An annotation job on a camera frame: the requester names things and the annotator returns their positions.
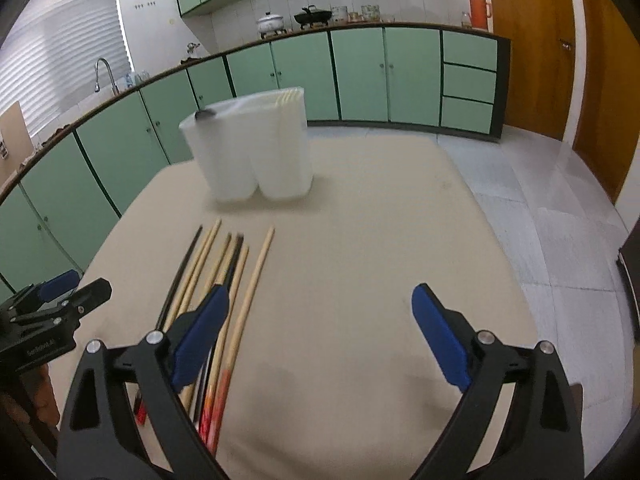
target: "thermos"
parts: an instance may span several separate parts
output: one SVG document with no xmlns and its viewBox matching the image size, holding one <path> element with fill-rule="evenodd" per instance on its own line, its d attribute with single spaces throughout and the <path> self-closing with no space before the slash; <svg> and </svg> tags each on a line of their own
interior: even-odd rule
<svg viewBox="0 0 640 480">
<path fill-rule="evenodd" d="M 487 0 L 469 0 L 471 6 L 471 26 L 489 30 L 488 19 L 494 15 L 494 11 Z"/>
</svg>

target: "table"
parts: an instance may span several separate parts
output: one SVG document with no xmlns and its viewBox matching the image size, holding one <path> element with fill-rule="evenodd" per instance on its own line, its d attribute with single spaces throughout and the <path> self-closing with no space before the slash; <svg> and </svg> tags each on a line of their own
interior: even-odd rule
<svg viewBox="0 0 640 480">
<path fill-rule="evenodd" d="M 430 139 L 313 139 L 311 153 L 311 192 L 293 202 L 258 193 L 217 204 L 194 162 L 152 180 L 83 279 L 106 278 L 113 296 L 82 320 L 78 348 L 51 364 L 60 407 L 89 340 L 134 344 L 152 329 L 199 224 L 223 220 L 209 261 L 226 232 L 245 234 L 241 300 L 273 223 L 226 406 L 221 465 L 235 479 L 411 476 L 460 398 L 412 317 L 414 286 L 427 282 L 447 308 L 507 344 L 532 346 L 535 325 L 482 210 Z M 503 389 L 475 466 L 490 458 L 511 391 Z M 149 424 L 142 433 L 162 463 Z"/>
</svg>

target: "window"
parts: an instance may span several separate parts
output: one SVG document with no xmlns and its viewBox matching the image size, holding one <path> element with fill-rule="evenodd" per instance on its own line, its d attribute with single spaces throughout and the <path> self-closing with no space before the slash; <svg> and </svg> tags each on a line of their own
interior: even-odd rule
<svg viewBox="0 0 640 480">
<path fill-rule="evenodd" d="M 0 48 L 0 112 L 20 101 L 33 136 L 94 92 L 99 57 L 116 79 L 131 70 L 116 0 L 29 1 Z"/>
</svg>

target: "white pot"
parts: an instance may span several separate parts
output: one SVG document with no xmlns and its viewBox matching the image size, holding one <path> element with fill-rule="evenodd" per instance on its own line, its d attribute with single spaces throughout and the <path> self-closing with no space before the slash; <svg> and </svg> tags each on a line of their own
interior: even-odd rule
<svg viewBox="0 0 640 480">
<path fill-rule="evenodd" d="M 257 21 L 258 33 L 267 34 L 275 30 L 284 30 L 284 18 L 279 14 L 267 12 Z"/>
</svg>

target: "white tile floor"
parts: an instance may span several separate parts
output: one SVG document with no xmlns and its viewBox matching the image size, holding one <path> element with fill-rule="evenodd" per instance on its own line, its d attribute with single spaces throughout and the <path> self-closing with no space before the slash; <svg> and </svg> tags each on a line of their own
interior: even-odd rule
<svg viewBox="0 0 640 480">
<path fill-rule="evenodd" d="M 602 187 L 569 146 L 505 126 L 500 144 L 376 128 L 311 128 L 313 136 L 415 134 L 457 165 L 522 286 L 540 339 L 558 348 L 584 387 L 586 472 L 631 414 L 633 334 L 616 267 L 627 232 Z"/>
</svg>

